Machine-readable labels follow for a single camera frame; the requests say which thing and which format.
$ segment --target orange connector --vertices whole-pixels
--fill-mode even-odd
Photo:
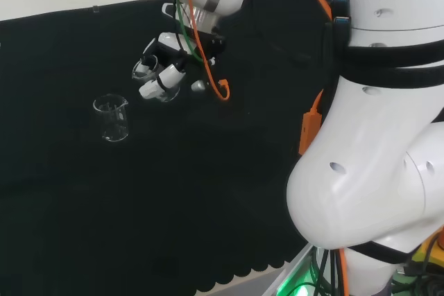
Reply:
[[[318,112],[318,104],[323,90],[313,103],[310,111],[304,114],[300,131],[299,154],[304,155],[321,128],[322,115]]]

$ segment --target black cable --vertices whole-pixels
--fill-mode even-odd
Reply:
[[[336,262],[334,261],[334,251],[330,251],[330,285],[332,286],[332,291],[330,293],[331,296],[336,296]]]
[[[180,7],[181,7],[181,8],[182,8],[182,10],[183,10],[183,14],[185,14],[185,16],[187,17],[187,20],[188,20],[188,24],[191,24],[191,20],[189,19],[189,16],[188,16],[187,12],[185,12],[185,9],[183,8],[183,5],[182,5],[182,3],[180,3]]]
[[[312,287],[316,287],[312,282],[304,282],[303,284],[298,284],[296,287],[292,288],[286,296],[290,296],[295,290],[297,290],[300,287],[303,286],[312,286]]]
[[[344,279],[342,275],[341,255],[339,254],[339,250],[335,250],[334,253],[336,259],[336,270],[338,271],[339,296],[344,296]]]
[[[177,10],[178,10],[178,9],[177,9],[177,2],[178,2],[178,0],[173,0],[174,33],[176,34],[176,39],[177,39],[177,41],[178,41],[178,44],[179,44],[180,50],[182,50],[182,51],[185,52],[185,50],[183,49],[182,42],[180,41],[180,38],[179,38],[178,25],[177,25],[177,22],[176,22],[176,12],[177,12]]]
[[[313,250],[311,251],[310,254],[311,256],[310,277],[312,281],[316,281],[317,276],[319,275],[319,267],[316,261],[316,249],[317,247],[313,246]],[[331,285],[328,283],[328,281],[324,277],[321,277],[321,290],[319,291],[319,293],[322,296],[325,296],[326,294],[331,294],[330,288]]]
[[[324,250],[322,255],[321,267],[319,268],[318,280],[316,281],[316,287],[314,289],[313,296],[318,296],[319,290],[321,289],[321,281],[324,277],[325,265],[327,264],[328,251]]]
[[[439,238],[439,233],[436,234],[431,239],[431,241],[429,243],[429,246],[427,247],[427,251],[425,252],[425,258],[424,258],[424,261],[422,263],[421,273],[416,278],[416,283],[415,283],[415,292],[417,294],[419,294],[419,291],[421,289],[421,285],[424,284],[424,281],[422,280],[422,276],[426,274],[427,265],[429,265],[429,261],[430,261],[430,255],[432,254],[433,246],[435,245],[435,243],[438,240],[438,238]]]

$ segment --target green cable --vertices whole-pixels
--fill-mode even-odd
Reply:
[[[182,11],[180,10],[180,0],[176,0],[178,6],[177,6],[177,11],[178,11],[178,16],[179,16],[179,23],[180,23],[180,27],[182,29],[182,34],[183,37],[185,38],[185,41],[187,43],[187,46],[189,48],[189,50],[191,50],[191,53],[193,54],[193,56],[199,61],[199,62],[203,62],[203,59],[201,57],[199,57],[197,55],[197,53],[194,51],[193,46],[191,45],[191,42],[189,41],[188,35],[187,35],[187,31],[185,30],[185,25],[183,24],[183,17],[182,17]]]

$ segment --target black strap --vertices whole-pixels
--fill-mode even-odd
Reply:
[[[164,91],[169,91],[169,88],[166,88],[164,83],[162,82],[162,79],[159,76],[159,73],[156,72],[155,79],[157,80],[157,83],[159,84],[159,87],[162,88]]]
[[[401,252],[375,242],[359,244],[350,247],[350,249],[363,254],[364,256],[369,256],[370,258],[395,265],[408,261],[415,252],[418,251],[419,246],[409,253]]]
[[[397,47],[349,46],[343,60],[365,67],[411,67],[444,60],[444,40]]]
[[[336,62],[336,75],[365,86],[415,89],[444,84],[444,66],[419,69],[379,68]]]

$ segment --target black backdrop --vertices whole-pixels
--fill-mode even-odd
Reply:
[[[130,72],[171,22],[165,0],[0,23],[0,293],[193,295],[304,246],[284,199],[302,114],[323,85],[313,0],[255,0],[221,23],[232,100],[143,103]],[[99,140],[92,102],[129,100],[130,137]]]

